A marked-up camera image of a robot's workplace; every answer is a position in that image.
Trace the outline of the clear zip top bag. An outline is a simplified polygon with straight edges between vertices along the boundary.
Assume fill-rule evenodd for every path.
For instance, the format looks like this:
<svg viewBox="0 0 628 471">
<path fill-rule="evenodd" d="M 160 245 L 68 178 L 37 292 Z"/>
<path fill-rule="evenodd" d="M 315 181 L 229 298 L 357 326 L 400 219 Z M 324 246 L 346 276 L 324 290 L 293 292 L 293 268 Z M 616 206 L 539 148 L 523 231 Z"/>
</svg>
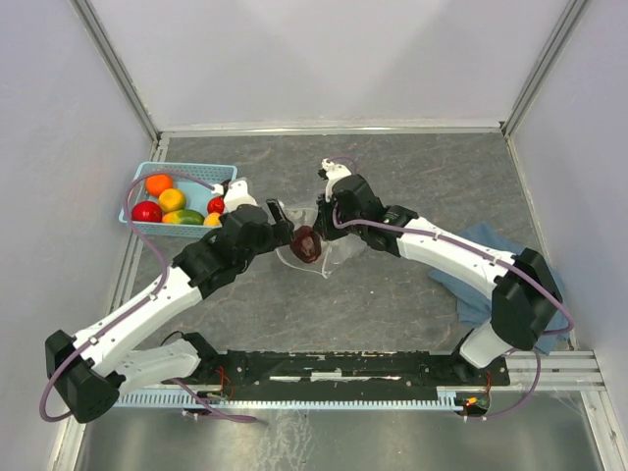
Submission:
<svg viewBox="0 0 628 471">
<path fill-rule="evenodd" d="M 275 254 L 286 266 L 328 279 L 341 264 L 359 255 L 366 244 L 353 235 L 326 241 L 314 232 L 317 210 L 311 207 L 285 207 L 287 217 L 294 223 L 294 241 L 278 248 Z"/>
</svg>

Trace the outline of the red bell pepper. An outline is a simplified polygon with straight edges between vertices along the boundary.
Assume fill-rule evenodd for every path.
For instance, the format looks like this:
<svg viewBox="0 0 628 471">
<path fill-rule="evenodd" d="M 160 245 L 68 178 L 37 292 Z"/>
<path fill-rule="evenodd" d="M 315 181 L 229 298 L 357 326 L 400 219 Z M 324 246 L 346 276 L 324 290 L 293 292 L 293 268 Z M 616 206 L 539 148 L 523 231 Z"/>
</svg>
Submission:
<svg viewBox="0 0 628 471">
<path fill-rule="evenodd" d="M 222 215 L 226 209 L 224 198 L 221 196 L 213 197 L 207 203 L 206 209 L 208 214 L 216 213 Z"/>
</svg>

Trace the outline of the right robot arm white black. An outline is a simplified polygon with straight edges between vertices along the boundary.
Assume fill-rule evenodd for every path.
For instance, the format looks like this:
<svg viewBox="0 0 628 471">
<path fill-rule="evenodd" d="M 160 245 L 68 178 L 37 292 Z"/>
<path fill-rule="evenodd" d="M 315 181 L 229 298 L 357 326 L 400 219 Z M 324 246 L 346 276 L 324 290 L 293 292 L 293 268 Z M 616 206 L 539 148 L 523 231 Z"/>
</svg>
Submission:
<svg viewBox="0 0 628 471">
<path fill-rule="evenodd" d="M 326 241 L 359 237 L 370 248 L 427 264 L 491 303 L 491 317 L 474 329 L 449 361 L 458 382 L 472 384 L 494 359 L 512 349 L 531 351 L 564 309 L 546 259 L 526 248 L 497 250 L 443 231 L 416 212 L 385 205 L 368 182 L 343 166 L 320 171 L 315 230 Z"/>
</svg>

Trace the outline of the yellow orange round fruit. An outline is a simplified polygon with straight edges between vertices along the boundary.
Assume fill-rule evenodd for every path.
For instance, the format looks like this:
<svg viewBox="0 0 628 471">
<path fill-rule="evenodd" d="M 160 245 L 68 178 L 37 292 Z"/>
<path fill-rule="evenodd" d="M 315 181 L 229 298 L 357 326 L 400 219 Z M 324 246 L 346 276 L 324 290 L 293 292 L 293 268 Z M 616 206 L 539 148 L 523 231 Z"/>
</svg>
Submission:
<svg viewBox="0 0 628 471">
<path fill-rule="evenodd" d="M 167 188 L 158 196 L 158 205 L 164 213 L 183 210 L 186 204 L 185 194 L 177 188 Z"/>
</svg>

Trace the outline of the dark purple fruit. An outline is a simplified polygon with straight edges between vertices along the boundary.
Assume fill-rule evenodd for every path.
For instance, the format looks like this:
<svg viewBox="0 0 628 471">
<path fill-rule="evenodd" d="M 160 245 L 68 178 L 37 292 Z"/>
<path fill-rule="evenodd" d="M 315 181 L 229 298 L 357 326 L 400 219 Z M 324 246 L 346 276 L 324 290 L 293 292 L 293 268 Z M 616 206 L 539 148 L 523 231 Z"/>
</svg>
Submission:
<svg viewBox="0 0 628 471">
<path fill-rule="evenodd" d="M 316 262 L 322 253 L 321 237 L 310 226 L 299 227 L 289 247 L 293 255 L 306 264 Z"/>
</svg>

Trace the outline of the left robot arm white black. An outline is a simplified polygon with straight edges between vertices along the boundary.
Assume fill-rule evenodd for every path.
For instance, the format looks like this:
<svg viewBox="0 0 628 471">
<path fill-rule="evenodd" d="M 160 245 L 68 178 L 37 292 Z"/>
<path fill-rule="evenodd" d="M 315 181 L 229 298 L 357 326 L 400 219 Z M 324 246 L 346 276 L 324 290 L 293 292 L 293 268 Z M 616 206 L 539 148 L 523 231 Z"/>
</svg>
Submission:
<svg viewBox="0 0 628 471">
<path fill-rule="evenodd" d="M 56 391 L 69 415 L 88 423 L 120 396 L 161 382 L 205 383 L 217 371 L 217 353 L 200 334 L 150 350 L 136 346 L 170 319 L 231 284 L 261 254 L 288 245 L 294 224 L 281 203 L 241 204 L 221 225 L 187 245 L 145 290 L 94 325 L 45 341 L 47 393 Z"/>
</svg>

